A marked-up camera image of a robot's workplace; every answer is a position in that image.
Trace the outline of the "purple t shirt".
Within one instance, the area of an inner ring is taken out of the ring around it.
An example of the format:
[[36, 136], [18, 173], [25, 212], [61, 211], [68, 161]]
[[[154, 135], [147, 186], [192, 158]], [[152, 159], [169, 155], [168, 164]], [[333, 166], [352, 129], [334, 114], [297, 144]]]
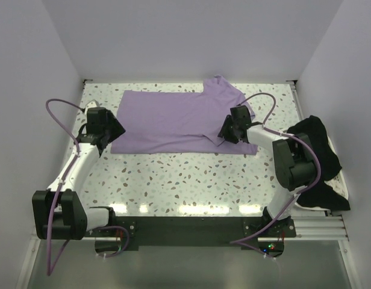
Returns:
[[203, 86], [200, 93], [124, 91], [116, 117], [125, 133], [112, 142], [111, 153], [255, 155], [256, 145], [218, 136], [244, 94], [222, 76], [206, 79]]

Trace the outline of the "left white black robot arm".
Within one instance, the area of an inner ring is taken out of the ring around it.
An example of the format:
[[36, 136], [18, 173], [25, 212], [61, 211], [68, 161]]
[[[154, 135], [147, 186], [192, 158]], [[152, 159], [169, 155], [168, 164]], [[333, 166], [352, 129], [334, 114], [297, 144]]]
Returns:
[[114, 114], [96, 101], [89, 102], [75, 147], [63, 170], [46, 190], [33, 194], [32, 205], [37, 236], [42, 240], [80, 240], [97, 229], [104, 236], [117, 231], [114, 209], [84, 208], [81, 189], [107, 146], [125, 133]]

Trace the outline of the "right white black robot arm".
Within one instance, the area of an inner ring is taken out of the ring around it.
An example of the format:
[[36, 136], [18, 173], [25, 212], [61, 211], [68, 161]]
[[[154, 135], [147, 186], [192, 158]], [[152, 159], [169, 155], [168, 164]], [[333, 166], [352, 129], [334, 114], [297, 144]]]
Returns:
[[251, 120], [247, 106], [230, 109], [219, 137], [230, 143], [240, 141], [257, 145], [273, 154], [276, 193], [263, 210], [261, 230], [270, 237], [282, 230], [282, 221], [290, 218], [299, 194], [320, 179], [320, 164], [309, 136], [277, 132]]

